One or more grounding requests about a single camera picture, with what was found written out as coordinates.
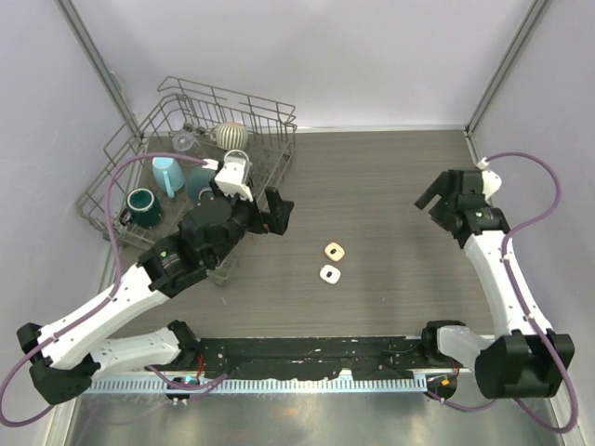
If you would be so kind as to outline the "beige earbud charging case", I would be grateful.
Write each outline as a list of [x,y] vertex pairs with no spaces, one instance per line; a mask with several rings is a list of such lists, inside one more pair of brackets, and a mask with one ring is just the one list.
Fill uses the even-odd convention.
[[324,248],[324,254],[333,262],[340,261],[344,255],[345,250],[338,243],[329,243]]

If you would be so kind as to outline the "white earbud charging case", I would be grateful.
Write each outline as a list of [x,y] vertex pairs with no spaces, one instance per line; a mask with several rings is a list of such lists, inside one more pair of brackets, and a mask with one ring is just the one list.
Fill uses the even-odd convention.
[[319,277],[327,284],[335,285],[341,277],[341,271],[333,265],[324,265],[320,269]]

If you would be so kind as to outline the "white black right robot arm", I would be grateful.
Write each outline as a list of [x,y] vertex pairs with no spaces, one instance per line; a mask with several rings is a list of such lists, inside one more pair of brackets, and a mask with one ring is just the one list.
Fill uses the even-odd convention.
[[550,398],[562,384],[551,355],[557,353],[569,366],[575,346],[538,308],[508,237],[509,223],[487,202],[501,184],[492,171],[449,169],[415,202],[453,236],[474,267],[495,332],[494,341],[488,341],[461,321],[430,321],[419,353],[432,367],[454,360],[471,370],[487,399]]

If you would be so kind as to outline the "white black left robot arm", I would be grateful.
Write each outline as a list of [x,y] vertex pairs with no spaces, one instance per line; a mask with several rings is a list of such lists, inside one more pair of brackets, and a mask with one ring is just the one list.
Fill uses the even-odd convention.
[[191,369],[198,344],[181,322],[148,336],[113,340],[111,335],[204,280],[248,232],[283,235],[295,204],[274,187],[265,195],[266,211],[221,194],[202,200],[184,214],[176,232],[145,251],[111,287],[57,321],[21,326],[17,336],[42,398],[61,404],[126,368],[172,364],[180,371]]

